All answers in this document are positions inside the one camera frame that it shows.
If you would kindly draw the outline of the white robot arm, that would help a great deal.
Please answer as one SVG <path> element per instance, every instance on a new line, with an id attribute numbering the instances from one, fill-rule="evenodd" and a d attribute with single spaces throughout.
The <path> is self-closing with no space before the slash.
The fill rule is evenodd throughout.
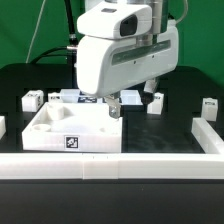
<path id="1" fill-rule="evenodd" d="M 77 84 L 120 117 L 119 92 L 175 69 L 178 21 L 168 0 L 103 0 L 77 20 Z"/>

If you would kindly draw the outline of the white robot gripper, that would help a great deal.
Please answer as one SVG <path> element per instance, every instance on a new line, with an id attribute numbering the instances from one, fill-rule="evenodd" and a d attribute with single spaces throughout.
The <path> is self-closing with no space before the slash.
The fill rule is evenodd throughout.
<path id="1" fill-rule="evenodd" d="M 77 51 L 78 88 L 95 97 L 109 95 L 105 98 L 109 115 L 118 119 L 121 105 L 116 92 L 148 80 L 141 100 L 150 104 L 158 85 L 152 78 L 175 69 L 178 44 L 178 30 L 173 25 L 158 35 L 157 43 L 151 46 L 138 47 L 135 38 L 112 41 L 85 36 Z"/>

